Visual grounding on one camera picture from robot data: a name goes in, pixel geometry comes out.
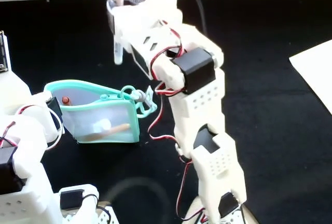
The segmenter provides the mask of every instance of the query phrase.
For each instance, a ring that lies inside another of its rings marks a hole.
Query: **white paper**
[[[332,114],[332,40],[289,60]]]

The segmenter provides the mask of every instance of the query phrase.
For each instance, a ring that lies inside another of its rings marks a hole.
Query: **ventilation holes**
[[[147,36],[147,37],[145,38],[145,40],[144,40],[143,44],[146,44],[146,43],[147,43],[149,40],[150,40],[150,37],[149,37],[149,36]]]
[[[157,43],[152,44],[150,51],[153,51],[155,49],[155,47],[157,46]]]

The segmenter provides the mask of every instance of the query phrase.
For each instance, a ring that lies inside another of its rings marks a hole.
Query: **wire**
[[[161,89],[161,87],[163,87],[163,86],[165,86],[164,82],[161,82],[160,84],[158,84],[155,88],[155,93],[158,95],[173,96],[173,95],[183,91],[183,89],[179,89],[179,90]]]
[[[104,207],[99,206],[99,205],[97,205],[96,208],[97,208],[97,209],[101,209],[102,211],[104,211],[105,214],[108,215],[108,221],[107,221],[107,224],[110,224],[110,220],[111,220],[112,217],[111,217],[109,211],[108,211],[107,209],[105,209]]]
[[[59,131],[58,131],[58,137],[56,138],[56,140],[54,141],[54,143],[47,147],[46,150],[51,150],[53,149],[55,146],[58,145],[58,143],[60,142],[60,139],[62,137],[62,133],[63,133],[63,125],[62,125],[62,122],[59,118],[59,116],[51,109],[51,108],[48,108],[48,107],[44,107],[44,106],[40,106],[40,105],[24,105],[22,106],[21,108],[19,108],[15,114],[23,114],[23,112],[28,109],[29,107],[33,107],[33,106],[38,106],[38,107],[41,107],[41,108],[44,108],[44,109],[47,109],[54,117],[55,119],[57,120],[58,124],[59,124]]]
[[[160,136],[155,137],[155,136],[152,136],[152,134],[150,133],[151,129],[159,122],[159,120],[162,117],[162,113],[163,113],[163,97],[162,97],[162,95],[160,96],[160,98],[161,98],[161,103],[160,103],[159,114],[155,118],[155,120],[150,124],[150,126],[147,129],[147,132],[148,132],[148,134],[149,134],[149,136],[152,140],[171,139],[171,140],[177,142],[176,138],[172,135],[160,135]]]
[[[201,15],[203,34],[207,37],[208,36],[208,28],[206,27],[206,19],[205,19],[204,7],[203,7],[203,4],[202,4],[201,0],[196,0],[196,3],[198,5],[199,13]]]
[[[154,70],[152,69],[152,66],[154,64],[154,62],[156,61],[157,58],[159,58],[163,53],[165,53],[166,51],[170,50],[170,49],[175,49],[175,48],[180,48],[180,46],[169,46],[167,48],[164,48],[163,50],[161,50],[160,52],[158,52],[150,61],[150,71],[151,71],[151,75],[153,77],[154,80],[158,80],[157,76],[154,72]]]
[[[0,140],[1,140],[1,141],[0,141],[0,148],[3,147],[3,145],[4,145],[4,141],[8,142],[12,147],[17,147],[17,143],[15,143],[14,141],[11,141],[11,140],[5,138],[6,135],[7,135],[7,133],[8,133],[8,131],[9,131],[9,129],[10,129],[13,125],[15,125],[15,124],[16,124],[16,122],[13,121],[12,123],[10,123],[10,124],[5,128],[5,131],[4,131],[4,133],[2,134],[2,137],[0,137]]]
[[[98,205],[99,198],[95,194],[87,194],[85,197],[83,197],[83,200],[86,199],[86,198],[88,198],[88,197],[95,197],[96,198],[97,203],[96,203],[96,207],[95,208],[102,210],[105,214],[108,215],[108,221],[107,221],[107,223],[110,224],[110,221],[111,221],[112,217],[111,217],[109,211],[106,208]]]
[[[168,25],[168,23],[165,21],[165,20],[159,20],[159,22],[162,24],[162,25]],[[180,34],[173,28],[169,27],[171,32],[179,39],[180,41],[180,46],[179,46],[179,49],[178,49],[178,52],[176,54],[176,57],[180,57],[182,56],[185,51],[184,51],[184,48],[183,48],[183,45],[182,45],[182,40],[181,40],[181,36]]]
[[[205,208],[201,208],[200,210],[198,210],[197,212],[195,212],[193,215],[191,215],[190,217],[188,218],[183,218],[183,217],[180,217],[179,216],[179,213],[178,213],[178,206],[179,206],[179,202],[181,200],[181,196],[182,196],[182,191],[183,191],[183,186],[185,184],[185,180],[186,180],[186,176],[187,176],[187,173],[188,173],[188,169],[189,169],[189,166],[192,164],[192,161],[190,160],[189,162],[186,163],[186,166],[185,166],[185,169],[184,169],[184,172],[183,172],[183,177],[182,177],[182,181],[181,181],[181,186],[180,186],[180,190],[178,192],[178,195],[177,195],[177,199],[176,199],[176,215],[182,220],[182,221],[189,221],[191,219],[193,219],[195,216],[199,215],[203,210],[205,210]]]

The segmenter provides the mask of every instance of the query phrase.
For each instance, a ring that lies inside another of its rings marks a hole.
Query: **white robot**
[[[175,141],[186,168],[193,164],[199,178],[199,197],[183,221],[254,223],[244,216],[244,174],[235,142],[225,132],[223,53],[194,26],[182,23],[176,2],[124,6],[123,0],[108,1],[115,62],[121,64],[123,49],[131,53],[149,79],[161,82],[156,93],[169,98],[175,136],[163,137]],[[0,186],[0,223],[117,223],[110,206],[96,215],[99,194],[92,185],[53,194],[40,160],[63,132],[61,116],[49,108],[56,100],[47,92],[31,95],[11,71],[7,38],[3,33],[0,37],[0,82],[6,92],[0,99],[0,173],[5,182]]]
[[[0,223],[107,224],[111,219],[118,223],[111,206],[97,215],[95,186],[73,186],[53,193],[40,160],[46,150],[56,147],[64,130],[61,114],[52,110],[57,101],[47,92],[31,95],[14,74],[3,32],[0,84],[5,94],[0,99]]]
[[[150,80],[161,82],[155,92],[169,99],[175,135],[164,137],[175,141],[179,156],[193,163],[199,179],[199,197],[184,223],[246,223],[244,174],[222,113],[223,52],[183,23],[176,3],[145,0],[123,5],[123,0],[109,0],[115,63],[122,63],[123,49],[132,54]]]

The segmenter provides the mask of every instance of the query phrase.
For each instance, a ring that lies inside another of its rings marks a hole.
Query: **green bag handle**
[[[157,104],[153,102],[153,91],[151,87],[144,93],[142,90],[137,90],[135,87],[127,85],[124,86],[120,91],[120,99],[124,99],[125,91],[131,90],[130,98],[136,102],[136,110],[140,110],[140,114],[137,113],[139,119],[146,118],[153,112],[157,110]]]

